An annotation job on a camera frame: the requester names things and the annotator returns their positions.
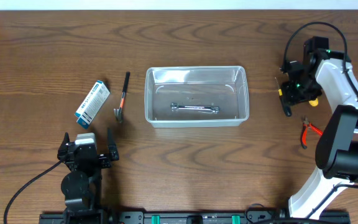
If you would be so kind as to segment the chrome double-ended wrench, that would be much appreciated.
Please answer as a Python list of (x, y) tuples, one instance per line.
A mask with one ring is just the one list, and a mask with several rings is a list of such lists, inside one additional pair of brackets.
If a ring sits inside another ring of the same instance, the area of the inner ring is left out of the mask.
[(171, 103), (170, 107), (173, 111), (189, 110), (189, 111), (200, 111), (200, 112), (207, 112), (207, 113), (220, 112), (220, 107), (218, 106), (190, 106), (190, 105), (179, 105), (178, 103)]

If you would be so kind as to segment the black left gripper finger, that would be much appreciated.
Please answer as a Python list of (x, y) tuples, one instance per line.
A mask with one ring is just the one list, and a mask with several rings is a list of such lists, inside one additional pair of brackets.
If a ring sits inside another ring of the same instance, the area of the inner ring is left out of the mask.
[(70, 143), (70, 138), (69, 138), (69, 134), (65, 133), (64, 137), (63, 137), (63, 141), (59, 147), (59, 152), (67, 152), (68, 148), (69, 148), (69, 143)]
[(109, 158), (111, 161), (118, 161), (119, 160), (119, 153), (117, 150), (117, 145), (112, 135), (112, 131), (108, 128), (107, 131), (107, 147), (109, 151)]

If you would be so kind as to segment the stubby yellow black screwdriver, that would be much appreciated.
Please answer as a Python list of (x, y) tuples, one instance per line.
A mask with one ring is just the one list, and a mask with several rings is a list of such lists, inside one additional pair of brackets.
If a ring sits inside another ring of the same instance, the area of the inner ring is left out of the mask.
[(318, 101), (317, 98), (315, 98), (314, 100), (310, 100), (308, 103), (309, 103), (311, 106), (316, 107), (316, 106), (318, 106), (319, 101)]

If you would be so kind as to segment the black yellow slim screwdriver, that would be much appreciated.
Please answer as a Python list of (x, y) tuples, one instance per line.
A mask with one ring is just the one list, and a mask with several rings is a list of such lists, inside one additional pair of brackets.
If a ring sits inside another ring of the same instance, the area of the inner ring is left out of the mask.
[(284, 112), (285, 116), (290, 117), (292, 115), (291, 108), (284, 99), (283, 91), (282, 91), (280, 84), (278, 83), (277, 78), (275, 78), (275, 81), (276, 81), (276, 84), (278, 87), (278, 94), (279, 94), (279, 99), (280, 99), (280, 102), (282, 105), (283, 112)]

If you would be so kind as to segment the small hammer black handle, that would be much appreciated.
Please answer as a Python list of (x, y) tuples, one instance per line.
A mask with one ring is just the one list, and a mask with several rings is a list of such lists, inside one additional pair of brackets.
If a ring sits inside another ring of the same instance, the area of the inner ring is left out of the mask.
[(123, 107), (124, 107), (124, 102), (125, 102), (125, 97), (126, 97), (126, 93), (127, 93), (127, 87), (129, 84), (130, 75), (131, 75), (130, 72), (126, 72), (126, 77), (125, 77), (123, 88), (122, 88), (120, 104), (119, 104), (118, 108), (114, 108), (114, 115), (115, 115), (116, 121), (118, 121), (119, 123), (122, 123), (124, 121), (122, 111), (123, 111)]

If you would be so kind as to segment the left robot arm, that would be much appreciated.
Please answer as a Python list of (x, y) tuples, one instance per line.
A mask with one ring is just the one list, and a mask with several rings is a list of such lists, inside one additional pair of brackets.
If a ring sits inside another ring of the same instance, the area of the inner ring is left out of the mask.
[(107, 131), (107, 147), (107, 154), (98, 154), (94, 133), (79, 134), (73, 142), (65, 134), (57, 152), (59, 161), (70, 170), (61, 182), (66, 205), (64, 223), (118, 222), (117, 215), (101, 205), (101, 171), (119, 160), (110, 129)]

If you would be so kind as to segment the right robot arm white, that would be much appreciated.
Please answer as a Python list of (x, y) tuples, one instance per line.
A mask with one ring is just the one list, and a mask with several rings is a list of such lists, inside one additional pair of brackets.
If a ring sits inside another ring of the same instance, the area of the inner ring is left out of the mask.
[(316, 145), (316, 167), (288, 201), (289, 216), (317, 220), (346, 188), (358, 183), (358, 82), (350, 58), (332, 51), (325, 37), (303, 45), (303, 61), (284, 61), (288, 81), (279, 87), (286, 116), (291, 106), (326, 95), (332, 116)]

